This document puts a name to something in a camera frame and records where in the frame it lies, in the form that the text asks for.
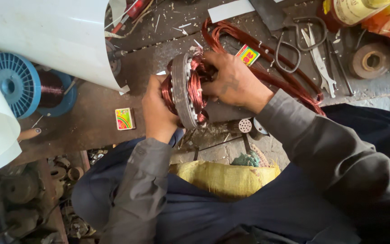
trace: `man's left hand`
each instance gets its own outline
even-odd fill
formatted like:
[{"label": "man's left hand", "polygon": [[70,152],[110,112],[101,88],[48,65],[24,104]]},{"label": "man's left hand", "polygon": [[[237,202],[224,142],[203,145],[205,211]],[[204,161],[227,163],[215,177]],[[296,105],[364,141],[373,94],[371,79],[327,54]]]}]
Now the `man's left hand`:
[{"label": "man's left hand", "polygon": [[146,138],[168,143],[177,129],[178,116],[171,113],[162,99],[160,84],[166,75],[151,75],[147,92],[142,99]]}]

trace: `green cloth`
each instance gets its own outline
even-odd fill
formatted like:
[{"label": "green cloth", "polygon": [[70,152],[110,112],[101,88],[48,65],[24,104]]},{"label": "green cloth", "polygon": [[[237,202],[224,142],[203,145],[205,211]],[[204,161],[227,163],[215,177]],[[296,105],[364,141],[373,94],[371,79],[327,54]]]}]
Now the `green cloth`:
[{"label": "green cloth", "polygon": [[249,151],[249,154],[240,153],[240,156],[235,158],[231,165],[242,165],[242,166],[260,166],[260,157],[254,151]]}]

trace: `man's right hand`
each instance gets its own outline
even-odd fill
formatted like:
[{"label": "man's right hand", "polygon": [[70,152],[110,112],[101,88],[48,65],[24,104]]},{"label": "man's right hand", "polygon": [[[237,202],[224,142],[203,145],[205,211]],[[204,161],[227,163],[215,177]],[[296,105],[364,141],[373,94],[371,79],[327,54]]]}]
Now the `man's right hand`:
[{"label": "man's right hand", "polygon": [[245,63],[228,53],[205,52],[203,61],[219,70],[213,82],[203,83],[202,93],[230,105],[244,106],[258,114],[274,93],[263,85]]}]

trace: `hand tattoo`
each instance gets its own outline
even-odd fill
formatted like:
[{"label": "hand tattoo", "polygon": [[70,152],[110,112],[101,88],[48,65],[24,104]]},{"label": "hand tattoo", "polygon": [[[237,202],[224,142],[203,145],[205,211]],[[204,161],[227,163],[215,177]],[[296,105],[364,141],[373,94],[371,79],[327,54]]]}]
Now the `hand tattoo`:
[{"label": "hand tattoo", "polygon": [[237,88],[239,87],[239,80],[237,80],[234,75],[230,75],[230,80],[231,81],[225,82],[225,85],[222,87],[221,94],[225,94],[228,90],[228,87],[234,91],[237,91]]}]

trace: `gray sleeve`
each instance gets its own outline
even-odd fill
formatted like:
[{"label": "gray sleeve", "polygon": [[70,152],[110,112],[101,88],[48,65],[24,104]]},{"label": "gray sleeve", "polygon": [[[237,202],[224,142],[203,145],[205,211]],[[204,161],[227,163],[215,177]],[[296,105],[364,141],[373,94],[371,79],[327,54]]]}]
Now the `gray sleeve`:
[{"label": "gray sleeve", "polygon": [[165,206],[171,146],[153,138],[130,156],[100,243],[153,243],[156,216]]},{"label": "gray sleeve", "polygon": [[361,238],[390,241],[390,159],[279,90],[256,117]]}]

